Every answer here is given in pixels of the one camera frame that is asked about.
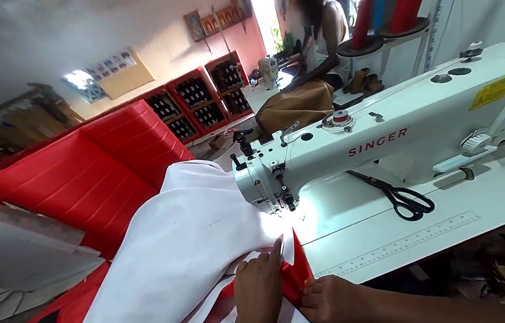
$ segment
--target white tank top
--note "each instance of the white tank top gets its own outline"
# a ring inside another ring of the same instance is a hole
[[[344,22],[344,29],[346,33],[344,34],[344,39],[341,42],[347,41],[349,39],[348,35],[348,23],[346,22],[346,16],[344,12],[342,13],[342,20]],[[312,36],[313,44],[306,54],[306,72],[313,71],[315,68],[320,66],[324,60],[328,58],[328,51],[326,48],[326,41],[324,36],[322,36],[322,26],[319,28],[319,33],[317,39],[314,40],[314,35]],[[336,65],[329,74],[338,74],[342,77],[342,83],[348,85],[348,78],[350,77],[350,57],[338,56],[340,59],[340,64]]]

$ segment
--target red sofa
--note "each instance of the red sofa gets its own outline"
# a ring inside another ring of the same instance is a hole
[[[112,259],[173,163],[194,159],[144,100],[84,122],[0,170],[0,202],[85,232]]]

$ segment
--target singer logo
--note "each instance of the singer logo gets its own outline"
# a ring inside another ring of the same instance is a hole
[[[380,137],[380,138],[378,138],[378,140],[374,140],[371,143],[366,143],[364,145],[354,147],[348,151],[348,157],[352,157],[352,156],[356,155],[357,153],[361,153],[366,150],[371,150],[374,147],[381,146],[388,141],[396,140],[400,137],[406,136],[406,131],[408,131],[408,128],[401,129],[398,132],[392,132],[388,136]]]

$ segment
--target hand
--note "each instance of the hand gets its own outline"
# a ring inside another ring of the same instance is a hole
[[[304,85],[305,83],[306,83],[306,77],[294,77],[292,81],[290,81],[290,84],[288,84],[288,86],[282,89],[282,91],[283,92],[291,91],[292,89]]]
[[[305,71],[306,68],[307,68],[306,58],[304,58],[304,55],[301,54],[299,57],[299,71]]]
[[[235,304],[238,323],[276,323],[282,304],[281,239],[269,255],[261,253],[236,268]]]
[[[309,279],[299,310],[311,323],[371,322],[374,292],[335,275]]]

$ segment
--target red thread spool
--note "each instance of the red thread spool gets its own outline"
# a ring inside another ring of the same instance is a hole
[[[357,51],[366,47],[368,39],[368,30],[370,28],[370,13],[372,11],[372,0],[360,0],[358,5],[358,15],[356,26],[354,26],[354,35],[350,48]]]
[[[348,112],[344,110],[339,110],[332,114],[332,121],[334,122],[340,123],[346,120],[348,120]]]
[[[398,0],[388,30],[398,34],[413,29],[416,26],[416,17],[421,3],[422,0]]]

